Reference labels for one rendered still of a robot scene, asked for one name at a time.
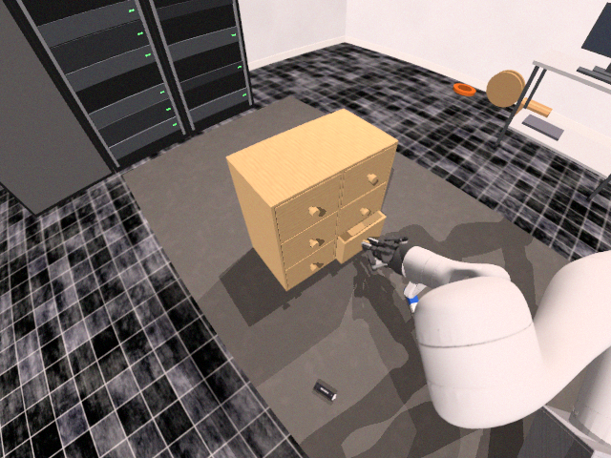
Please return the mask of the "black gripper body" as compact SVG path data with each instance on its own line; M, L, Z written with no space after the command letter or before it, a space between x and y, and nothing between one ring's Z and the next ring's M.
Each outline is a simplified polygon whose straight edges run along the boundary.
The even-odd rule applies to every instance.
M397 249L386 246L386 249L391 250L391 254L387 255L387 254L380 252L380 259L383 263L388 264L388 265L384 265L384 267L391 268L395 273L403 276L403 273L402 273L403 259L406 256L406 254L412 249L412 247L415 247L415 245L412 245L410 243L398 243L398 244L399 244L399 247Z

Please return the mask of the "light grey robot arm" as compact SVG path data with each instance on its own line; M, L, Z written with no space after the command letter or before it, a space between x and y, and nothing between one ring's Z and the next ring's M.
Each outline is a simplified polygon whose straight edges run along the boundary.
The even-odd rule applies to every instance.
M464 428L510 424L548 403L590 363L569 422L611 448L611 250L563 266L533 321L499 266L415 246L402 273L411 280L409 299L433 289L417 302L414 326L444 420Z

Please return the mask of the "light wooden chest of drawers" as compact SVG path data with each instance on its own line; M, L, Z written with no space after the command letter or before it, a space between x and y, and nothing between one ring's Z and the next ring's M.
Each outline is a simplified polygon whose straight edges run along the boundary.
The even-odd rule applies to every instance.
M381 210L397 144L397 139L343 109L226 157L252 245L286 291L302 282L288 289L285 275L286 269L302 259L284 268L281 243L338 211L335 260L337 237L347 231L338 236L341 208L386 182L377 211ZM391 146L394 152L388 178L341 206L345 170ZM340 173L338 208L280 241L274 208Z

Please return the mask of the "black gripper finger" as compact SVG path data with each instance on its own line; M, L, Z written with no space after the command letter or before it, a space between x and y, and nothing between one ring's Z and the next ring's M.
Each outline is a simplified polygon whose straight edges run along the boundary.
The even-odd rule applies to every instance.
M377 267L388 265L387 263L383 263L382 261L380 261L381 260L380 259L380 252L382 252L384 254L387 254L387 255L390 255L391 254L391 250L390 249L386 249L386 248L383 248L381 246L376 247L376 246L374 246L374 245L372 245L370 243L367 243L365 241L361 242L361 244L362 244L363 250L367 251L368 259L370 259L369 263L370 263L372 271L377 271ZM378 260L375 259L374 257L376 257Z
M399 247L398 243L409 243L408 237L404 236L404 237L385 237L385 239L375 239L375 238L367 238L367 240L370 242L370 244L376 246L376 247L392 247L394 249L397 249ZM390 240L393 240L393 242L391 242Z

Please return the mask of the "blue and white eraser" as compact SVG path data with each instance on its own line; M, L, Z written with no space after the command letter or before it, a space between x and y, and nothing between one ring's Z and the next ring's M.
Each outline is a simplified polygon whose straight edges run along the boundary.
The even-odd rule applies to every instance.
M416 306L416 304L418 302L417 295L413 299L409 299L409 298L407 298L407 299L408 299L408 302L409 302L409 305L410 305L410 308L411 308L411 312L414 313L414 308L415 308L415 306Z

